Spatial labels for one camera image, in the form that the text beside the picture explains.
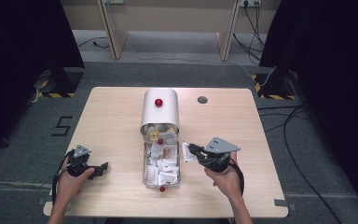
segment human hand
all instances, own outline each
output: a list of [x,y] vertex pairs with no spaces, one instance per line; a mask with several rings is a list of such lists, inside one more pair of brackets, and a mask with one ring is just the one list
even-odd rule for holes
[[[65,159],[63,166],[66,164],[68,164],[68,158]],[[80,176],[71,176],[67,171],[62,171],[58,180],[56,202],[69,203],[94,170],[94,168],[89,168]]]
[[[237,163],[237,152],[230,153],[231,164]],[[237,172],[231,166],[221,173],[216,173],[209,168],[204,169],[205,174],[213,180],[213,185],[218,187],[229,200],[241,197],[240,178]]]

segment red knob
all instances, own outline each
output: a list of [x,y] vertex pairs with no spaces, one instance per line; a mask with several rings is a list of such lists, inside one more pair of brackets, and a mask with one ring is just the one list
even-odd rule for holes
[[158,106],[158,107],[162,106],[162,100],[161,99],[156,99],[155,100],[155,105]]

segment black object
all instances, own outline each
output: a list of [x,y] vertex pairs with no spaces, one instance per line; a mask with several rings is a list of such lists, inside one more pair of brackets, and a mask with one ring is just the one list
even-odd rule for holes
[[199,161],[200,165],[209,168],[216,173],[224,172],[228,168],[228,166],[234,168],[234,170],[238,174],[238,177],[240,178],[240,189],[241,194],[243,194],[243,189],[245,185],[243,173],[237,163],[230,158],[230,153],[226,152],[215,154],[212,152],[205,151],[204,147],[199,147],[195,144],[190,144],[188,146],[188,149],[190,150],[191,154],[197,156],[197,160]]
[[358,195],[358,1],[282,0],[260,65],[282,64]]
[[0,144],[8,138],[50,70],[65,82],[64,67],[84,67],[59,0],[0,1]]
[[52,183],[52,193],[51,198],[53,205],[55,204],[56,196],[57,196],[57,184],[60,179],[61,172],[65,172],[62,170],[63,163],[65,162],[66,158],[68,158],[68,163],[66,165],[66,171],[71,176],[80,176],[82,175],[87,169],[94,168],[94,172],[89,176],[88,179],[93,179],[95,176],[102,176],[103,172],[107,169],[108,162],[102,164],[101,166],[88,166],[86,162],[89,160],[89,153],[90,150],[85,148],[84,152],[81,152],[79,149],[83,149],[82,146],[77,146],[76,149],[72,149],[65,154],[60,162],[60,166],[58,167],[57,172],[53,177]]

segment gray carpet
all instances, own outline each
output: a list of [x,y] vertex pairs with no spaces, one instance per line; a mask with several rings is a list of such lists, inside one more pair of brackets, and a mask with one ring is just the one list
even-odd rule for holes
[[[250,74],[268,71],[256,66],[246,68]],[[39,199],[48,195],[51,176],[69,145],[91,89],[97,86],[248,88],[258,108],[302,104],[298,95],[294,101],[258,98],[253,81],[236,65],[86,63],[75,97],[39,98],[23,112],[8,138],[9,146],[0,148],[0,223],[47,222]],[[292,110],[260,110],[263,127],[268,130],[284,124]],[[64,133],[56,128],[62,116],[72,117],[62,121],[62,125],[71,126],[68,134],[51,136]],[[287,125],[293,156],[342,223],[358,223],[358,198],[342,169],[329,157],[309,117],[307,111],[301,112]],[[266,131],[266,136],[286,201],[295,209],[286,218],[255,219],[255,223],[335,223],[290,159],[282,126]],[[43,183],[47,183],[43,188],[34,187]],[[92,223],[92,218],[68,217],[65,223]],[[97,218],[97,223],[104,223],[104,218]]]

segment wall socket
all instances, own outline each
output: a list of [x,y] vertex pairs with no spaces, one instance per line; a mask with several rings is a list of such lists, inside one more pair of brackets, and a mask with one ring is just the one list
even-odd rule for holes
[[[257,7],[257,4],[260,6],[261,5],[261,0],[247,0],[248,1],[248,7]],[[241,0],[240,2],[240,6],[241,7],[244,7],[245,4],[244,4],[245,0]]]

